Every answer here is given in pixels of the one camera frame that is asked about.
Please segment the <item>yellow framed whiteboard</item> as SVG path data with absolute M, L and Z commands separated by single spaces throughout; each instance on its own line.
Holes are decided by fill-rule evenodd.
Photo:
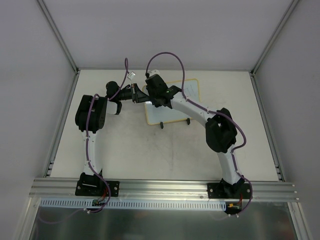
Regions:
M 196 78 L 184 81 L 184 93 L 193 100 L 200 101 L 199 81 Z M 178 110 L 165 106 L 155 107 L 151 101 L 144 103 L 146 121 L 149 125 L 186 121 L 190 117 Z

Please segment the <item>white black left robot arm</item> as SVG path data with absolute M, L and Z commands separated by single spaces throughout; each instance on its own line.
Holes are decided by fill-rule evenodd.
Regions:
M 98 131 L 105 126 L 106 115 L 119 115 L 121 101 L 132 100 L 144 103 L 150 97 L 139 89 L 136 83 L 121 88 L 115 81 L 106 84 L 106 96 L 83 95 L 75 114 L 75 124 L 81 131 L 84 143 L 84 166 L 77 181 L 75 195 L 81 197 L 107 197 L 119 195 L 118 181 L 104 182 L 103 164 L 98 157 Z

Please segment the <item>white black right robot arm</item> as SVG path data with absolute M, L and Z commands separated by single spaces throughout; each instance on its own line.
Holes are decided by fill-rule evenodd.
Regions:
M 168 107 L 182 112 L 205 128 L 205 140 L 211 150 L 217 153 L 222 169 L 222 179 L 213 189 L 213 195 L 235 198 L 242 191 L 245 180 L 240 174 L 234 151 L 238 125 L 233 121 L 229 110 L 211 110 L 193 101 L 181 88 L 167 86 L 159 74 L 146 73 L 146 89 L 155 107 Z

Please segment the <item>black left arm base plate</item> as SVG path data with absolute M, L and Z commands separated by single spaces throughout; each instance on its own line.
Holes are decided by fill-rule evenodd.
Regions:
M 81 197 L 102 197 L 104 194 L 106 197 L 118 197 L 120 182 L 107 180 L 106 181 L 110 191 L 106 184 L 101 179 L 94 180 L 79 180 L 76 185 L 75 195 Z

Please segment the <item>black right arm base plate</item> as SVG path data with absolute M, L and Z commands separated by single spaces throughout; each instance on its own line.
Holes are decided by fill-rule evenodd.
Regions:
M 246 199 L 251 197 L 251 188 L 248 183 L 242 184 L 236 190 L 226 190 L 219 182 L 209 182 L 206 184 L 209 199 Z

